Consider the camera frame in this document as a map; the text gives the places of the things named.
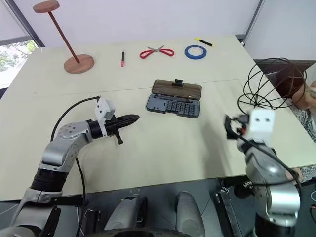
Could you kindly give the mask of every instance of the translucent brown lid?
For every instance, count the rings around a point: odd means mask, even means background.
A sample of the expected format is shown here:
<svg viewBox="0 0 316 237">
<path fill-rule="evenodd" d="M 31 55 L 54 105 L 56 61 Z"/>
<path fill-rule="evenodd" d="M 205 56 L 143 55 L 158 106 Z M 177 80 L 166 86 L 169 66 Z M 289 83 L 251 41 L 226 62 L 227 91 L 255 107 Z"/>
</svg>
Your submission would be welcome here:
<svg viewBox="0 0 316 237">
<path fill-rule="evenodd" d="M 176 80 L 175 82 L 167 80 L 155 80 L 152 92 L 153 94 L 162 94 L 199 100 L 201 98 L 202 86 L 182 83 L 181 80 Z"/>
</svg>

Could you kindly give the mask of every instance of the tape roll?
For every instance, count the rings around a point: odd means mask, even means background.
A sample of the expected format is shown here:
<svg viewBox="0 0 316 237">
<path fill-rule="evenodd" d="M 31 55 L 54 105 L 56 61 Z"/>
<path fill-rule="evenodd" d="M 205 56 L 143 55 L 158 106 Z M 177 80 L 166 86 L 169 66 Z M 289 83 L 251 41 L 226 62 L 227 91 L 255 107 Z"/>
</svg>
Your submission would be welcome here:
<svg viewBox="0 0 316 237">
<path fill-rule="evenodd" d="M 189 53 L 189 49 L 191 48 L 200 48 L 202 49 L 202 54 L 201 55 L 192 55 Z M 199 46 L 199 45 L 190 45 L 188 47 L 186 47 L 186 49 L 184 50 L 184 54 L 188 57 L 188 58 L 191 58 L 191 59 L 201 59 L 201 58 L 204 58 L 206 56 L 206 49 L 202 46 Z"/>
</svg>

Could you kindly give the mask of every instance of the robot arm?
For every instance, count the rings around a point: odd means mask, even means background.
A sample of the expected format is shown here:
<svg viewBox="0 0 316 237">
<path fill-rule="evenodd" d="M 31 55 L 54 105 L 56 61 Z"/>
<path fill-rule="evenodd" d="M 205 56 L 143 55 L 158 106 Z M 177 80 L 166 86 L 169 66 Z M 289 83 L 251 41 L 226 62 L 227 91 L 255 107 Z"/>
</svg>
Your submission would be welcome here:
<svg viewBox="0 0 316 237">
<path fill-rule="evenodd" d="M 247 141 L 256 144 L 266 153 L 245 142 L 230 127 L 232 120 L 242 124 L 237 131 Z M 294 236 L 294 227 L 300 209 L 300 196 L 292 182 L 288 182 L 286 169 L 270 148 L 274 125 L 274 111 L 253 110 L 250 116 L 230 119 L 226 117 L 228 139 L 237 139 L 237 147 L 245 154 L 246 174 L 254 184 L 256 221 L 255 237 Z"/>
<path fill-rule="evenodd" d="M 122 144 L 119 128 L 139 118 L 137 115 L 116 118 L 114 111 L 112 103 L 100 97 L 95 109 L 97 121 L 69 123 L 59 129 L 56 138 L 44 150 L 38 171 L 18 205 L 11 227 L 0 231 L 0 237 L 54 235 L 60 215 L 56 202 L 62 196 L 62 188 L 80 149 L 93 139 L 112 135 Z"/>
</svg>

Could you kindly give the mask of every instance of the black cable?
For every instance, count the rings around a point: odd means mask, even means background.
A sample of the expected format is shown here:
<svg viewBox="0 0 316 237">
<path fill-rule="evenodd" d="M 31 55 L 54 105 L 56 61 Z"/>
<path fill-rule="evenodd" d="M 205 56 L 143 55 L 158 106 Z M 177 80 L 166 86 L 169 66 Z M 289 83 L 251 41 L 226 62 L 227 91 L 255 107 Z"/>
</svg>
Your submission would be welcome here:
<svg viewBox="0 0 316 237">
<path fill-rule="evenodd" d="M 273 186 L 273 185 L 281 185 L 281 184 L 287 184 L 290 182 L 295 181 L 296 185 L 297 185 L 297 189 L 298 189 L 298 193 L 300 196 L 300 199 L 302 200 L 302 185 L 300 183 L 300 181 L 298 180 L 297 175 L 295 174 L 295 171 L 293 171 L 292 169 L 290 169 L 283 161 L 281 161 L 280 159 L 278 159 L 276 156 L 272 155 L 271 153 L 267 152 L 266 150 L 262 149 L 261 147 L 259 147 L 257 144 L 245 139 L 244 137 L 242 137 L 241 135 L 237 134 L 238 138 L 242 141 L 244 141 L 245 143 L 253 146 L 254 148 L 258 149 L 259 151 L 263 152 L 264 154 L 268 155 L 269 157 L 271 157 L 272 159 L 274 159 L 276 162 L 278 162 L 280 165 L 282 165 L 293 177 L 292 180 L 286 180 L 283 182 L 277 182 L 277 183 L 266 183 L 266 184 L 257 184 L 254 183 L 252 184 L 252 186 Z"/>
<path fill-rule="evenodd" d="M 81 216 L 80 216 L 80 222 L 79 222 L 79 225 L 78 225 L 78 229 L 77 229 L 77 233 L 76 233 L 76 237 L 79 236 L 80 234 L 80 229 L 82 227 L 82 222 L 83 222 L 83 217 L 84 217 L 84 211 L 83 211 L 83 206 L 85 205 L 85 195 L 86 195 L 86 192 L 85 192 L 85 183 L 84 183 L 84 176 L 83 176 L 83 172 L 81 170 L 81 166 L 79 164 L 79 160 L 78 158 L 76 158 L 76 163 L 77 163 L 77 166 L 78 166 L 78 169 L 79 169 L 79 173 L 80 173 L 80 176 L 81 176 L 81 181 L 82 181 L 82 189 L 83 189 L 83 203 L 82 203 L 82 210 L 81 210 Z"/>
<path fill-rule="evenodd" d="M 54 135 L 55 135 L 55 132 L 56 132 L 56 129 L 60 123 L 60 121 L 64 118 L 64 116 L 71 110 L 73 109 L 75 106 L 83 103 L 83 102 L 86 102 L 86 101 L 89 101 L 89 100 L 99 100 L 100 96 L 94 96 L 94 97 L 90 97 L 90 98 L 87 98 L 87 99 L 84 99 L 84 100 L 80 100 L 79 102 L 71 105 L 63 114 L 62 116 L 58 119 L 58 121 L 56 122 L 54 128 L 53 128 L 53 131 L 51 133 L 51 136 L 50 136 L 50 141 L 52 142 L 54 140 Z"/>
<path fill-rule="evenodd" d="M 84 99 L 84 100 L 80 100 L 79 102 L 73 104 L 72 106 L 70 106 L 63 114 L 62 116 L 58 119 L 58 121 L 56 122 L 54 128 L 53 128 L 53 131 L 51 133 L 51 136 L 50 136 L 50 141 L 53 141 L 54 140 L 54 135 L 55 135 L 55 132 L 56 132 L 56 129 L 59 125 L 59 123 L 61 122 L 61 120 L 64 118 L 64 116 L 71 110 L 73 109 L 75 106 L 83 103 L 83 102 L 86 102 L 86 101 L 89 101 L 89 100 L 99 100 L 100 96 L 94 96 L 94 97 L 90 97 L 90 98 L 87 98 L 87 99 Z M 84 176 L 83 176 L 83 172 L 82 172 L 82 169 L 81 169 L 81 166 L 79 164 L 79 160 L 78 158 L 76 158 L 76 163 L 77 163 L 77 166 L 78 166 L 78 169 L 79 169 L 79 173 L 80 173 L 80 177 L 81 177 L 81 182 L 82 182 L 82 190 L 83 190 L 83 202 L 82 202 L 82 206 L 84 206 L 86 204 L 86 191 L 85 191 L 85 183 L 84 183 Z M 81 212 L 81 217 L 80 217 L 80 222 L 79 222 L 79 225 L 78 225 L 78 229 L 77 229 L 77 233 L 76 233 L 76 237 L 79 236 L 80 234 L 80 229 L 81 229 L 81 226 L 82 226 L 82 222 L 83 222 L 83 217 L 84 217 L 84 211 L 82 209 L 82 212 Z"/>
<path fill-rule="evenodd" d="M 252 72 L 253 72 L 253 69 L 259 64 L 259 63 L 262 63 L 264 61 L 268 61 L 268 60 L 272 60 L 268 66 L 265 67 L 268 68 L 269 66 L 271 66 L 275 61 L 281 61 L 283 63 L 286 63 L 286 65 L 281 68 L 279 71 L 277 72 L 274 72 L 275 75 L 279 74 L 280 72 L 282 72 L 283 70 L 285 69 L 291 69 L 291 76 L 289 76 L 291 78 L 291 83 L 290 83 L 290 88 L 289 88 L 289 91 L 286 95 L 284 95 L 283 97 L 280 96 L 278 98 L 275 98 L 275 99 L 271 99 L 271 100 L 268 100 L 266 97 L 272 93 L 276 88 L 278 88 L 280 85 L 282 85 L 286 80 L 289 80 L 289 77 L 285 77 L 284 79 L 282 79 L 276 86 L 274 86 L 274 88 L 269 91 L 265 96 L 261 96 L 259 95 L 259 92 L 260 90 L 268 83 L 270 82 L 269 79 L 267 79 L 267 81 L 263 84 L 261 84 L 261 81 L 262 81 L 262 77 L 264 75 L 264 73 L 262 72 L 262 70 L 259 70 L 257 72 L 255 72 L 253 75 L 252 75 Z M 286 102 L 286 99 L 285 98 L 288 98 L 289 95 L 291 95 L 292 93 L 295 93 L 296 91 L 298 91 L 300 87 L 298 87 L 297 89 L 293 90 L 293 87 L 294 87 L 294 72 L 297 71 L 298 74 L 300 75 L 299 77 L 297 78 L 302 78 L 302 85 L 304 86 L 304 91 L 306 90 L 306 79 L 307 79 L 307 74 L 306 74 L 306 71 L 304 71 L 303 73 L 299 70 L 299 68 L 291 63 L 288 59 L 286 58 L 267 58 L 267 59 L 263 59 L 259 62 L 257 62 L 249 71 L 248 73 L 248 78 L 247 78 L 247 82 L 244 84 L 243 86 L 243 94 L 238 98 L 237 100 L 237 104 L 238 104 L 238 107 L 239 109 L 241 110 L 241 112 L 243 112 L 244 114 L 247 114 L 240 106 L 241 103 L 244 103 L 244 104 L 249 104 L 249 105 L 252 105 L 254 107 L 260 107 L 260 108 L 266 108 L 266 109 L 280 109 L 280 108 L 287 108 L 287 107 L 290 107 L 290 106 L 293 106 L 292 105 L 286 105 L 284 106 L 284 103 Z M 250 81 L 255 78 L 255 76 L 259 73 L 262 73 L 261 77 L 260 77 L 260 80 L 259 80 L 259 85 L 258 85 L 258 88 L 257 88 L 257 91 L 252 91 L 251 89 L 251 86 L 250 86 Z M 248 86 L 248 89 L 250 90 L 250 93 L 246 93 L 246 87 Z M 246 97 L 249 102 L 245 102 L 243 100 L 243 97 Z M 304 97 L 304 94 L 301 95 L 301 97 L 295 101 L 295 102 L 298 102 L 300 101 L 302 98 Z M 278 105 L 278 106 L 273 106 L 271 104 L 272 101 L 274 100 L 279 100 L 279 99 L 283 99 L 283 102 Z"/>
</svg>

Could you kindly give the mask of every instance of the yellow marker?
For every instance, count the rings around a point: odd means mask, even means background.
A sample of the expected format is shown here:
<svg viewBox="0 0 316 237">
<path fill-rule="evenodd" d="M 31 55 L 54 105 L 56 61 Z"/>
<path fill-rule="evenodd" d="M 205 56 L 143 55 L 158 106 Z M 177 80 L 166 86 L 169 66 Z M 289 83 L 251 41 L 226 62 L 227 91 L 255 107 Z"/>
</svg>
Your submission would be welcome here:
<svg viewBox="0 0 316 237">
<path fill-rule="evenodd" d="M 205 43 L 211 47 L 214 47 L 212 43 L 206 42 L 206 41 L 202 40 L 200 37 L 195 37 L 194 39 L 197 41 L 200 41 L 201 43 Z"/>
</svg>

